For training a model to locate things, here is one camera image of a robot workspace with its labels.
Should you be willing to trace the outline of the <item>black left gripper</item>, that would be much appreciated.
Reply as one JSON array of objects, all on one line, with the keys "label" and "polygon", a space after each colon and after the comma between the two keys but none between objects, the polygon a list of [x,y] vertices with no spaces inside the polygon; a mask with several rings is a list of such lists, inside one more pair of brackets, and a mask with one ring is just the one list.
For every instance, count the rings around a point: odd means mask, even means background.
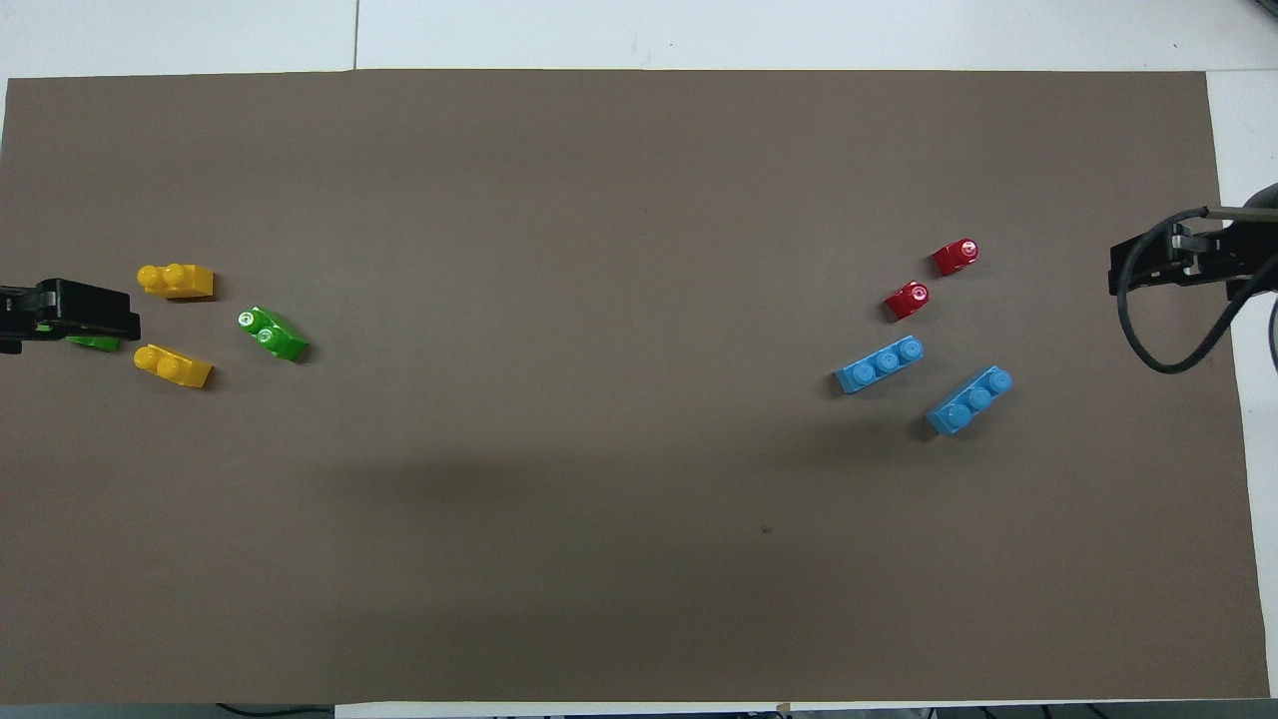
[{"label": "black left gripper", "polygon": [[50,340],[74,336],[137,341],[141,338],[141,315],[132,312],[128,292],[66,278],[47,278],[36,289],[1,287],[0,354],[20,355],[23,344],[40,336]]}]

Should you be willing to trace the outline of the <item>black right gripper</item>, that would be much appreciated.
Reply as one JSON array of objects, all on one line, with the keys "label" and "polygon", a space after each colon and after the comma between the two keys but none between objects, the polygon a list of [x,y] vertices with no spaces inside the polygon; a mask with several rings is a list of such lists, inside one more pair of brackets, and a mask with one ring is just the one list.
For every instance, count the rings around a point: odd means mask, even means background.
[{"label": "black right gripper", "polygon": [[1117,298],[1123,266],[1134,255],[1128,290],[1224,284],[1227,299],[1250,298],[1273,290],[1263,266],[1275,259],[1277,215],[1205,215],[1222,220],[1218,231],[1191,232],[1176,223],[1176,250],[1169,246],[1173,229],[1153,229],[1109,246],[1108,292]]}]

